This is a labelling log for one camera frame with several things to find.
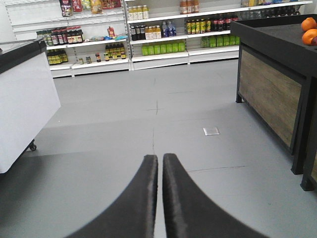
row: plastic bottle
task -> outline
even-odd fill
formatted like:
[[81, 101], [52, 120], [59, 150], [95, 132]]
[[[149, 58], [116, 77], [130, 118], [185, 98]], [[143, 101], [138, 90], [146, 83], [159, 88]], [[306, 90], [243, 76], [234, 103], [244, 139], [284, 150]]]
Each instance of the plastic bottle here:
[[133, 20], [138, 20], [138, 9], [136, 6], [132, 7]]
[[173, 25], [171, 21], [168, 21], [167, 27], [168, 27], [168, 37], [173, 36]]
[[156, 35], [157, 35], [157, 39], [161, 39], [162, 38], [159, 25], [157, 25], [157, 27], [156, 27]]
[[149, 39], [149, 27], [148, 26], [145, 27], [145, 39], [146, 40]]
[[153, 28], [152, 26], [149, 27], [149, 40], [153, 40], [154, 37], [153, 37]]
[[194, 0], [192, 11], [195, 13], [199, 12], [199, 0]]
[[143, 5], [143, 19], [149, 18], [149, 9], [146, 5]]
[[138, 20], [142, 20], [142, 19], [143, 19], [143, 10], [142, 10], [142, 6], [138, 6], [138, 8], [137, 8], [137, 12], [138, 12]]
[[167, 25], [165, 21], [163, 22], [163, 25], [162, 25], [162, 32], [163, 32], [163, 37], [168, 37], [168, 30], [167, 30]]
[[173, 26], [173, 36], [176, 36], [176, 26], [174, 22], [172, 22], [172, 26]]
[[133, 7], [129, 7], [129, 14], [128, 14], [128, 18], [130, 21], [133, 21]]

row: gray floor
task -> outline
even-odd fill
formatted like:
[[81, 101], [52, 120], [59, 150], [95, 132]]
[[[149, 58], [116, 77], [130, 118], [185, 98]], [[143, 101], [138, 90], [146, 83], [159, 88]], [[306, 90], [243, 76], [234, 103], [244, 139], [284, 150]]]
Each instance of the gray floor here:
[[[55, 79], [62, 107], [0, 180], [1, 238], [58, 238], [108, 207], [143, 156], [175, 153], [199, 187], [271, 238], [316, 238], [317, 194], [245, 104], [237, 60]], [[220, 135], [205, 136], [217, 126]]]

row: black table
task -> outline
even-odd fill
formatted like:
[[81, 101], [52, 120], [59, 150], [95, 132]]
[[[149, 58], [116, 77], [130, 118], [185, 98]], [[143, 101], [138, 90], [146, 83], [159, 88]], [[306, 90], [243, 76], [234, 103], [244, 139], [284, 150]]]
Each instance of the black table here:
[[299, 15], [233, 22], [241, 38], [237, 103], [242, 99], [293, 155], [292, 172], [303, 173], [317, 94], [317, 46], [302, 43]]

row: juice bottle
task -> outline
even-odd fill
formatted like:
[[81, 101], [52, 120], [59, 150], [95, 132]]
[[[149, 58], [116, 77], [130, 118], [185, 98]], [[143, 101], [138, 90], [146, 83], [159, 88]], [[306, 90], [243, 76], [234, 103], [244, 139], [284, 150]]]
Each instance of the juice bottle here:
[[146, 5], [143, 5], [143, 19], [149, 18], [149, 9]]
[[217, 41], [217, 47], [222, 47], [223, 46], [223, 37], [222, 35], [218, 35], [216, 38]]
[[171, 43], [166, 44], [166, 53], [172, 53], [173, 52], [173, 45]]
[[145, 39], [148, 40], [149, 39], [149, 27], [145, 27]]
[[143, 10], [142, 10], [142, 6], [138, 6], [138, 8], [137, 8], [137, 12], [138, 12], [138, 20], [142, 20], [142, 19], [143, 19]]
[[193, 10], [192, 10], [192, 0], [187, 0], [187, 13], [188, 13], [188, 14], [193, 13]]
[[206, 21], [206, 32], [211, 31], [211, 20], [208, 18]]
[[133, 20], [138, 20], [138, 9], [136, 6], [132, 8]]
[[129, 21], [133, 21], [133, 7], [129, 7], [129, 15], [128, 15]]
[[160, 45], [155, 45], [154, 46], [154, 54], [155, 55], [160, 55], [161, 52], [160, 52]]
[[142, 55], [143, 56], [148, 56], [149, 55], [149, 47], [147, 45], [142, 46]]
[[157, 35], [157, 39], [161, 39], [161, 38], [162, 38], [162, 35], [161, 35], [161, 33], [160, 33], [160, 27], [159, 27], [159, 25], [157, 25], [157, 27], [156, 27], [156, 35]]
[[194, 8], [194, 10], [193, 10], [193, 8], [192, 8], [192, 11], [195, 12], [195, 13], [197, 13], [197, 12], [199, 12], [199, 0], [194, 0], [193, 2], [194, 2], [194, 3], [193, 3], [193, 8]]
[[173, 42], [173, 44], [172, 44], [172, 51], [173, 51], [173, 53], [178, 52], [178, 43], [177, 43], [177, 42]]
[[152, 56], [154, 55], [154, 46], [152, 44], [149, 45], [148, 47], [149, 55]]
[[179, 51], [179, 52], [184, 52], [185, 50], [186, 50], [185, 42], [180, 41], [180, 42], [178, 43], [178, 51]]
[[161, 44], [160, 53], [161, 54], [166, 54], [166, 44], [165, 43]]
[[157, 26], [152, 26], [153, 39], [157, 39]]
[[195, 20], [192, 20], [190, 25], [191, 25], [191, 28], [192, 28], [192, 30], [191, 30], [192, 34], [196, 34], [196, 23], [195, 23]]
[[234, 46], [235, 44], [236, 44], [236, 36], [230, 35], [229, 45], [230, 45], [230, 46]]
[[228, 35], [223, 35], [223, 46], [229, 46], [230, 45], [230, 38]]
[[217, 44], [216, 44], [216, 37], [215, 36], [210, 36], [209, 37], [209, 47], [210, 48], [214, 48], [216, 47]]
[[204, 19], [200, 21], [200, 33], [204, 34], [206, 32], [206, 22]]
[[180, 14], [187, 14], [187, 1], [182, 0], [180, 2]]
[[186, 22], [186, 29], [187, 29], [187, 35], [192, 34], [192, 26], [191, 26], [190, 20]]
[[196, 34], [200, 34], [200, 22], [198, 19], [196, 20]]

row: display table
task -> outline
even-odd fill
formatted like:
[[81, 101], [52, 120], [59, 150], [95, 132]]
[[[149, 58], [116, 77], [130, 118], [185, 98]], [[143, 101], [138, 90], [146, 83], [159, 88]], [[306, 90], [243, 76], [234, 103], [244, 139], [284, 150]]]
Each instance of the display table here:
[[301, 22], [317, 15], [232, 23], [241, 38], [237, 103], [242, 99], [293, 155], [292, 171], [303, 172], [317, 91], [317, 47], [302, 43]]
[[0, 44], [0, 174], [60, 107], [42, 40]]

